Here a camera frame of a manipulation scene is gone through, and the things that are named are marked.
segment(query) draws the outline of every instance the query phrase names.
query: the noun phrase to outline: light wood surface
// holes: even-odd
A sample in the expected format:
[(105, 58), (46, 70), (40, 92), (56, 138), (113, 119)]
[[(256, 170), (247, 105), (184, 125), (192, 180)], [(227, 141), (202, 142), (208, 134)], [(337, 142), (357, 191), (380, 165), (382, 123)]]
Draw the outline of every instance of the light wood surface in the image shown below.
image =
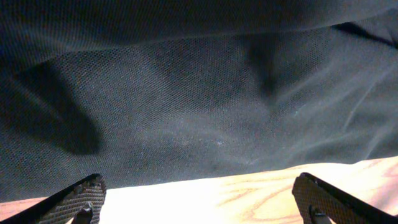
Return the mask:
[[(109, 189), (100, 223), (302, 223), (292, 195), (292, 184), (302, 172), (398, 214), (398, 157), (392, 157)], [(0, 220), (40, 200), (0, 203)]]

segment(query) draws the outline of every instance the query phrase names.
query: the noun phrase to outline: dark cloth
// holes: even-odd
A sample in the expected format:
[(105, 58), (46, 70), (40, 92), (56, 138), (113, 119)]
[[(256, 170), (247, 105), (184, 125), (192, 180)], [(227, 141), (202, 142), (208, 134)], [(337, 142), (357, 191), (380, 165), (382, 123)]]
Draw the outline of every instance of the dark cloth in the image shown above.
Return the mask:
[(398, 155), (398, 1), (2, 1), (0, 201)]

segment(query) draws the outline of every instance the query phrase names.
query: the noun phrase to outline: black fabric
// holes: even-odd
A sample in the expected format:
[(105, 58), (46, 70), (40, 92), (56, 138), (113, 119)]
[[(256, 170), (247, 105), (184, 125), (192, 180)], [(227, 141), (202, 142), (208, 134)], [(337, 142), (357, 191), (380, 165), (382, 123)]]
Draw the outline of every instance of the black fabric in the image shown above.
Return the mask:
[(396, 156), (397, 6), (2, 1), (0, 201)]

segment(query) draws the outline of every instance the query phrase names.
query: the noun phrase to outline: fabric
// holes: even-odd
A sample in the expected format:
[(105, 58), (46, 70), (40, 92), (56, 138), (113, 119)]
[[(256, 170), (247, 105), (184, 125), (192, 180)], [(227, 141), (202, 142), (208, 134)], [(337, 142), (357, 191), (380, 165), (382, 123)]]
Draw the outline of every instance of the fabric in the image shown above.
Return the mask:
[(397, 18), (396, 0), (2, 1), (0, 201), (396, 156)]

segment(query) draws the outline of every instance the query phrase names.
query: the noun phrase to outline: wood grain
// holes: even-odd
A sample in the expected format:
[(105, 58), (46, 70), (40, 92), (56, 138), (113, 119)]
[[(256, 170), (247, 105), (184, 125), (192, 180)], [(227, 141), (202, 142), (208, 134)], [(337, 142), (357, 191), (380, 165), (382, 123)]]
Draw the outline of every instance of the wood grain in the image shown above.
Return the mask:
[[(110, 189), (100, 223), (302, 223), (291, 193), (296, 176), (302, 172), (387, 213), (398, 214), (398, 157), (392, 157), (352, 165), (308, 164), (248, 175)], [(40, 199), (0, 204), (0, 219), (34, 200)]]

